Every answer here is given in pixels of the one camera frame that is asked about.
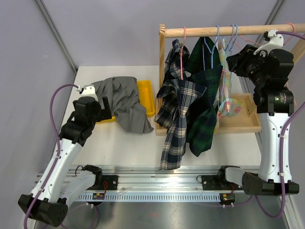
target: gray cloth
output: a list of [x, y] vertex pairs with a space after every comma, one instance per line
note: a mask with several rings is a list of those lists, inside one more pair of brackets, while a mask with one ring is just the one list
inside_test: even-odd
[[125, 131], [143, 134], [153, 130], [146, 116], [146, 108], [140, 104], [136, 78], [113, 77], [93, 85], [99, 101], [102, 101], [102, 97], [108, 97], [111, 113]]

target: wooden rod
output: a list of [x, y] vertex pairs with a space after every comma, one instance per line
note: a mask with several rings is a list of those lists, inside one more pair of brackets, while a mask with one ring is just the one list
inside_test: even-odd
[[[283, 25], [250, 25], [238, 26], [238, 35], [258, 35], [268, 30], [279, 30], [293, 32], [294, 29], [289, 24]], [[295, 32], [305, 32], [305, 23], [295, 24]], [[219, 27], [219, 36], [231, 36], [232, 27]], [[209, 37], [217, 36], [217, 27], [206, 28], [186, 28], [187, 37]], [[165, 38], [184, 37], [184, 29], [165, 29]]]

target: gray wall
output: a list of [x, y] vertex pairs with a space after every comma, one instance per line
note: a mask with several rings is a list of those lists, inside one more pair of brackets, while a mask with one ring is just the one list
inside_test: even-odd
[[[304, 0], [289, 0], [283, 5], [274, 24], [286, 22], [304, 23]], [[285, 47], [291, 50], [298, 39], [293, 38]], [[297, 109], [305, 99], [305, 56], [299, 61], [289, 75], [289, 89], [294, 93], [297, 102]], [[305, 226], [305, 199], [303, 197], [305, 190], [304, 162], [305, 162], [305, 111], [292, 122], [289, 136], [289, 164], [294, 182], [300, 185], [300, 194], [293, 196], [296, 202], [300, 218]]]
[[[158, 65], [160, 23], [167, 28], [260, 25], [276, 0], [43, 2], [76, 64], [107, 66]], [[192, 49], [197, 39], [188, 38], [187, 47]], [[169, 49], [172, 39], [166, 41]]]
[[[30, 192], [54, 146], [51, 95], [74, 77], [33, 0], [2, 0], [0, 15], [0, 227], [16, 229], [24, 217], [19, 196]], [[57, 124], [67, 95], [56, 99]]]

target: green plaid shirt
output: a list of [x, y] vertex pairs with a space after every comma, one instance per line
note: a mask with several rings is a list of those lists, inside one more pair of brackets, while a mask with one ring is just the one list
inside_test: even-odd
[[192, 74], [188, 78], [189, 81], [207, 87], [204, 95], [191, 104], [188, 112], [186, 142], [190, 143], [190, 150], [195, 156], [211, 148], [217, 121], [217, 112], [213, 103], [223, 67], [220, 65], [218, 50], [214, 49], [213, 56], [210, 53], [213, 46], [214, 42], [210, 38], [199, 38], [184, 67]]

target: cable clip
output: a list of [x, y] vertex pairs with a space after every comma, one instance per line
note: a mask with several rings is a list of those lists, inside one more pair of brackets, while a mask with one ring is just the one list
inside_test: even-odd
[[77, 85], [78, 88], [76, 89], [77, 92], [82, 92], [82, 87], [80, 85]]

